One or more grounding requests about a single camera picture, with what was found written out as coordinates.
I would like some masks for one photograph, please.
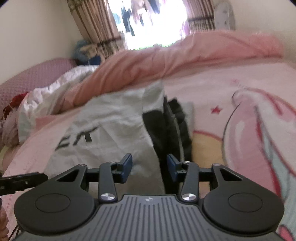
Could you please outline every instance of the black plastic base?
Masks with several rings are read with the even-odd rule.
[[[198,206],[182,204],[176,196],[125,195],[103,204],[90,222],[72,232],[55,236],[22,233],[17,241],[277,241],[276,233],[236,237],[212,226]]]

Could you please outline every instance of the red star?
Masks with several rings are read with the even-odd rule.
[[[211,108],[212,114],[220,114],[220,111],[222,110],[222,108],[219,108],[219,106],[217,105],[215,108]]]

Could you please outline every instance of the black device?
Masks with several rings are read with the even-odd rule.
[[[200,168],[167,156],[179,194],[124,195],[132,156],[97,169],[80,164],[22,194],[15,216],[22,233],[17,241],[282,240],[275,230],[284,214],[280,198],[221,164]],[[98,182],[98,198],[88,192]],[[211,191],[199,198],[199,182]]]
[[[2,177],[0,178],[0,196],[15,194],[17,191],[34,188],[47,180],[48,177],[44,173],[38,172]]]

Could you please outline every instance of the white blanket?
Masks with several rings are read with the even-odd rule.
[[[30,91],[18,109],[17,128],[20,143],[24,143],[35,129],[36,118],[57,114],[58,103],[62,102],[65,92],[96,69],[97,65],[77,66],[63,74],[50,86]]]
[[[145,112],[163,111],[163,100],[161,82],[93,98],[64,134],[44,173],[53,177],[78,164],[97,168],[131,153],[133,168],[128,181],[117,186],[119,197],[164,194],[159,159],[142,119]],[[97,184],[89,192],[95,196]]]

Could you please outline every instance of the curtain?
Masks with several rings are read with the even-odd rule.
[[[215,29],[212,0],[183,0],[191,31]]]
[[[124,49],[123,39],[116,27],[108,0],[67,2],[82,37],[96,44],[98,52],[105,58]]]

